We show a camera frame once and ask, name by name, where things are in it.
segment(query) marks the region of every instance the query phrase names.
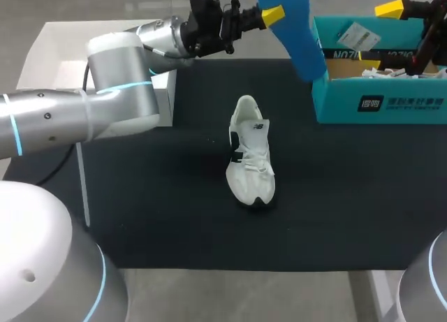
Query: sneaker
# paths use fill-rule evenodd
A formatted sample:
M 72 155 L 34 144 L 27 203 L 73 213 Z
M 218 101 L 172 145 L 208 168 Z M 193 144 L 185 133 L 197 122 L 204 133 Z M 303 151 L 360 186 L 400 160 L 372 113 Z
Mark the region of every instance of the sneaker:
M 270 165 L 268 129 L 253 97 L 245 95 L 237 102 L 230 122 L 231 162 L 226 179 L 235 197 L 254 207 L 268 205 L 274 195 L 274 173 Z

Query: black table surface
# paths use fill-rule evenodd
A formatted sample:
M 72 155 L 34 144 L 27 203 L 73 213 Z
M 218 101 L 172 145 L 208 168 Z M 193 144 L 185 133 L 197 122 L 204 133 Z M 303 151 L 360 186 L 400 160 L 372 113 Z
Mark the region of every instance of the black table surface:
M 271 121 L 270 211 L 241 208 L 226 183 L 244 94 Z M 6 179 L 33 183 L 64 151 L 13 159 Z M 89 231 L 121 268 L 400 270 L 447 227 L 447 127 L 318 124 L 288 60 L 178 70 L 174 127 L 83 153 Z M 76 156 L 45 188 L 82 221 Z

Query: white paper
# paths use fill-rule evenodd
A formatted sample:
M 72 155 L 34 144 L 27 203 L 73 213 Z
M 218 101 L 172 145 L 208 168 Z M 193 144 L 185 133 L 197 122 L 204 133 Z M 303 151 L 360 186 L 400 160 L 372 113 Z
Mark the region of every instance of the white paper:
M 373 31 L 354 22 L 338 40 L 338 43 L 359 52 L 371 50 L 380 40 L 381 37 Z

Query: gray floor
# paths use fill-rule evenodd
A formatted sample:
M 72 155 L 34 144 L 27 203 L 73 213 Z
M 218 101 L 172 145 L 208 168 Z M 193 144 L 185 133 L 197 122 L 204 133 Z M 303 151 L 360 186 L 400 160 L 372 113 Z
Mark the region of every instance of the gray floor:
M 311 3 L 317 15 L 368 15 L 385 1 L 390 0 Z M 241 2 L 252 6 L 256 0 Z M 186 16 L 188 7 L 188 0 L 0 0 L 0 88 L 15 89 L 26 53 L 45 22 Z M 259 37 L 251 49 L 281 50 L 272 40 L 266 41 L 274 46 L 263 45 Z M 7 163 L 0 161 L 0 177 Z M 390 277 L 397 283 L 399 274 Z M 364 272 L 127 270 L 126 279 L 133 297 L 131 322 L 375 321 Z

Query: black cable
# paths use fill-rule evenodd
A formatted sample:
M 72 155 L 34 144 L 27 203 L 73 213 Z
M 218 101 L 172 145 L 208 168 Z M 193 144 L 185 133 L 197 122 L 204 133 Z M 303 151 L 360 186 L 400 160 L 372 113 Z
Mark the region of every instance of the black cable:
M 145 45 L 145 44 L 142 44 L 142 46 L 144 47 L 145 50 L 148 50 L 148 51 L 150 51 L 150 52 L 152 52 L 152 53 L 158 54 L 158 55 L 160 55 L 160 56 L 162 56 L 162 57 L 165 57 L 165 58 L 167 58 L 167 59 L 184 59 L 184 57 L 178 57 L 177 55 L 171 55 L 171 54 L 165 53 L 165 52 L 163 52 L 163 51 L 160 51 L 160 52 L 162 52 L 163 54 L 154 52 L 155 48 L 150 47 L 150 46 L 147 46 L 147 45 Z
M 90 71 L 90 67 L 89 67 L 89 64 L 87 64 L 85 66 L 84 80 L 82 81 L 82 90 L 84 92 L 87 90 L 87 80 L 89 77 L 89 71 Z M 67 161 L 70 159 L 70 156 L 73 153 L 74 149 L 75 149 L 75 145 L 74 144 L 70 145 L 67 152 L 65 153 L 65 156 L 62 158 L 61 162 L 54 168 L 54 170 L 51 171 L 50 174 L 48 174 L 42 180 L 37 182 L 36 186 L 43 186 L 44 184 L 49 182 L 57 173 L 59 173 L 59 171 L 65 166 Z

